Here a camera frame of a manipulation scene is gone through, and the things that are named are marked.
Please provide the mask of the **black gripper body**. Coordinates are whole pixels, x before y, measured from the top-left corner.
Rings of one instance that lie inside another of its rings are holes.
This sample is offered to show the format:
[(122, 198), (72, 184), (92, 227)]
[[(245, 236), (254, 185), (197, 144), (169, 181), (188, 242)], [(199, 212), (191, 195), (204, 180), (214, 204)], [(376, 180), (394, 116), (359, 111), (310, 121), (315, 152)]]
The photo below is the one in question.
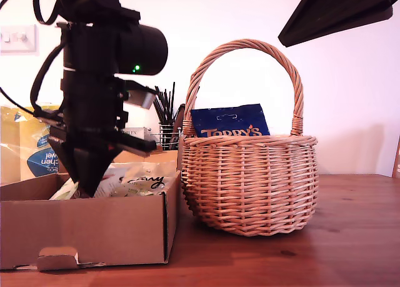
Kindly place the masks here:
[(75, 146), (95, 145), (121, 149), (147, 156), (156, 149), (155, 141), (146, 141), (125, 133), (128, 113), (123, 103), (149, 109), (156, 90), (135, 81), (81, 71), (65, 71), (61, 80), (62, 105), (47, 112), (34, 107), (34, 116), (65, 130)]

